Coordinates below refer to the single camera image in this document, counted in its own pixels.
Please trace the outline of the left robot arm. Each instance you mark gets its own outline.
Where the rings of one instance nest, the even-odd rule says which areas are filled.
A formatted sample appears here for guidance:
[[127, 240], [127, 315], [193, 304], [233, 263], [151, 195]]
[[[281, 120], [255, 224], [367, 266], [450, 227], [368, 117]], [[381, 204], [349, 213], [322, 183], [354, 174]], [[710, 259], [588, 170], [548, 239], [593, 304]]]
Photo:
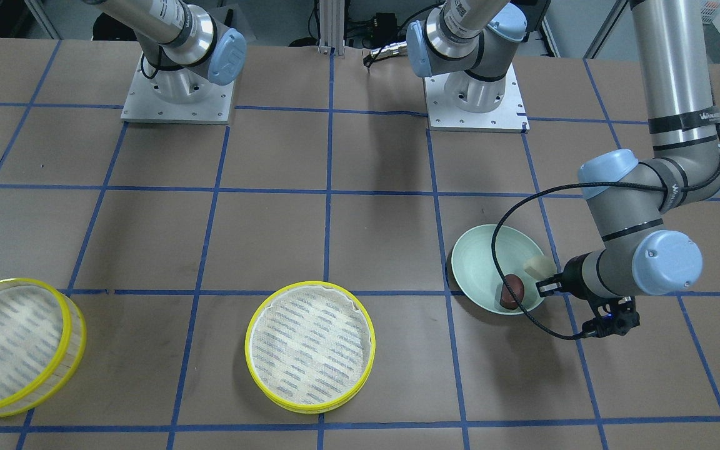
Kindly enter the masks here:
[[[412, 70], [473, 86], [503, 79], [526, 30], [508, 1], [447, 1], [406, 31]], [[720, 110], [713, 97], [700, 8], [694, 1], [631, 1], [654, 157], [626, 149], [585, 162], [578, 182], [604, 247], [537, 277], [542, 297], [594, 302], [666, 294], [694, 284], [698, 246], [663, 214], [720, 194]]]

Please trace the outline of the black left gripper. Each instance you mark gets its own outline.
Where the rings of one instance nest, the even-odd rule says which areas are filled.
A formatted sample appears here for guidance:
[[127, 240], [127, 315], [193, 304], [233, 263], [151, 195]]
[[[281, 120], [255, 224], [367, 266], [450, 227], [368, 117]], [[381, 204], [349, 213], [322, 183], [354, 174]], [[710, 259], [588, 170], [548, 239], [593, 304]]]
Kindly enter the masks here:
[[558, 280], [542, 280], [536, 283], [538, 296], [549, 297], [555, 294], [569, 293], [577, 298], [598, 298], [591, 290], [584, 277], [584, 263], [589, 253], [580, 254], [570, 259], [562, 271], [557, 274]]

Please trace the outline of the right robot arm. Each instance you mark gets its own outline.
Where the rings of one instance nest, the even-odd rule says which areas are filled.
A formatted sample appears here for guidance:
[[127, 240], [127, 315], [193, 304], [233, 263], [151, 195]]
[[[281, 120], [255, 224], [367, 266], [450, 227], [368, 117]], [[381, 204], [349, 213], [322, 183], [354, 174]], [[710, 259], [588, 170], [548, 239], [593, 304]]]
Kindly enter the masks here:
[[174, 104], [196, 103], [212, 86], [240, 75], [245, 37], [205, 9], [183, 1], [89, 1], [134, 31], [142, 46], [140, 72], [156, 95]]

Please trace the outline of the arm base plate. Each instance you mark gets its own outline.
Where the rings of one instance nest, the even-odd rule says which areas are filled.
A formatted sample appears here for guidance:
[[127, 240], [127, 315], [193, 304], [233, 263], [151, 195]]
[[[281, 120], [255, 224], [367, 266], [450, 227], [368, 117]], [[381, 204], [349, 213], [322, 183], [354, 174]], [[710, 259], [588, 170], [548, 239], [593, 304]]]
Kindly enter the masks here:
[[483, 82], [466, 72], [424, 79], [429, 129], [445, 132], [522, 133], [531, 130], [511, 64], [503, 79]]
[[155, 71], [143, 56], [138, 60], [121, 119], [143, 124], [228, 125], [236, 82], [220, 86], [188, 69]]

